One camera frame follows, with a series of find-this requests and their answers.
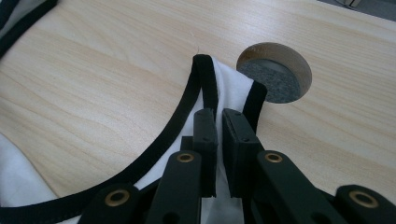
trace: white fabric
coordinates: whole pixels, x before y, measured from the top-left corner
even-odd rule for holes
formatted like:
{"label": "white fabric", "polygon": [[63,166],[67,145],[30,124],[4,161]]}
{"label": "white fabric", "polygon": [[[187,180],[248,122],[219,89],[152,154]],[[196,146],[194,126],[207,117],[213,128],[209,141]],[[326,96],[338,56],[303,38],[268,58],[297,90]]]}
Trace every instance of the white fabric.
{"label": "white fabric", "polygon": [[[222,125],[221,113],[224,108],[242,111],[253,80],[238,73],[232,68],[213,59],[218,82],[219,106],[217,110],[217,131],[219,138],[218,170],[217,170],[217,198],[203,199],[201,223],[244,223],[242,203],[239,199],[231,198],[228,189],[226,173],[222,162]],[[192,135],[193,114],[204,106],[202,92],[198,101],[183,127],[180,135],[168,151],[159,159],[153,168],[141,178],[135,186],[142,189],[162,176],[168,157],[179,150],[181,136]],[[37,173],[23,154],[0,135],[0,204],[2,206],[20,206],[40,203],[54,199],[55,195],[45,181]],[[78,222],[78,217],[64,223]]]}
{"label": "white fabric", "polygon": [[10,15],[6,25],[0,31],[0,38],[3,37],[3,35],[8,32],[21,18],[45,1],[46,0],[20,0],[20,2],[12,11],[12,14]]}

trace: wooden table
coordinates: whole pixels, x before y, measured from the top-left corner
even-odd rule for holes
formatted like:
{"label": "wooden table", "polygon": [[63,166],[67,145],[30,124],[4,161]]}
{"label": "wooden table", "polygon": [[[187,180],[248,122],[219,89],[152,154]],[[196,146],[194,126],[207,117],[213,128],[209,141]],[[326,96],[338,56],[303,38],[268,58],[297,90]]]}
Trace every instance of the wooden table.
{"label": "wooden table", "polygon": [[151,143],[196,53],[235,67],[256,43],[300,52],[312,85],[265,103],[258,136],[320,189],[396,203],[396,23],[312,0],[61,1],[0,62],[0,133],[59,196],[113,176]]}

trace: black trim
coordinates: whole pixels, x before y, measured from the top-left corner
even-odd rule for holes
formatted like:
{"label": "black trim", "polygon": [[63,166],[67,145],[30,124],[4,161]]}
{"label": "black trim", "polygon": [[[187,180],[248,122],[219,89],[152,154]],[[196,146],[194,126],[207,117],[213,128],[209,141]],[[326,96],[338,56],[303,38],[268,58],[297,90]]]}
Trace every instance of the black trim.
{"label": "black trim", "polygon": [[253,81],[250,92],[245,102],[243,114],[247,118],[248,123],[254,132],[257,131],[257,122],[262,112],[262,104],[265,101],[267,89],[260,82]]}
{"label": "black trim", "polygon": [[11,46],[20,38],[36,21],[43,17],[53,7],[57,0],[47,0],[40,6],[33,9],[26,16],[20,19],[1,39],[0,39],[0,59],[6,54]]}
{"label": "black trim", "polygon": [[[193,58],[190,78],[175,113],[154,142],[123,171],[102,184],[61,199],[22,207],[0,208],[0,222],[55,223],[67,220],[81,214],[83,209],[100,189],[115,183],[130,182],[134,184],[137,182],[151,169],[163,153],[176,140],[198,99],[202,83],[200,80],[206,80],[207,78],[213,80],[213,78],[210,77],[215,76],[214,69],[210,70],[210,67],[213,68],[213,62],[210,56],[196,55]],[[216,97],[218,97],[217,86],[211,88],[216,90]],[[204,95],[207,96],[204,97],[204,104],[218,105],[218,102],[212,101],[212,97],[214,97],[212,95],[214,94],[213,92],[210,94],[206,93],[204,90],[203,92]]]}
{"label": "black trim", "polygon": [[218,82],[216,76],[210,76],[215,74],[215,68],[213,66],[212,58],[206,55],[197,65],[202,68],[201,86],[204,97],[204,108],[213,109],[213,118],[216,120],[217,108],[219,103],[218,95]]}

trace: black plastic part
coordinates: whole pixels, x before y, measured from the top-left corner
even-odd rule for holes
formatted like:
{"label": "black plastic part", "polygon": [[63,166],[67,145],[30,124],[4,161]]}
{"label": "black plastic part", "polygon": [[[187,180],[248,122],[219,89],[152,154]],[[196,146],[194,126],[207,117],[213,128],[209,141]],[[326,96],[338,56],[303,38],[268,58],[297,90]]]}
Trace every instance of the black plastic part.
{"label": "black plastic part", "polygon": [[216,197],[216,169],[218,160],[218,132],[212,109],[194,114],[193,150],[202,157],[202,197]]}
{"label": "black plastic part", "polygon": [[256,156],[262,144],[245,116],[235,110],[222,113],[223,161],[232,197],[249,198],[257,176]]}
{"label": "black plastic part", "polygon": [[193,150],[192,136],[182,136],[180,150]]}
{"label": "black plastic part", "polygon": [[201,218],[201,156],[183,150],[172,154],[157,188],[146,224],[198,224]]}
{"label": "black plastic part", "polygon": [[396,223],[396,206],[379,193],[362,186],[340,187],[334,206],[349,223]]}
{"label": "black plastic part", "polygon": [[286,155],[264,151],[257,160],[262,180],[258,191],[276,211],[279,223],[346,223]]}
{"label": "black plastic part", "polygon": [[84,210],[78,224],[129,224],[135,220],[139,191],[132,184],[116,184],[101,190]]}

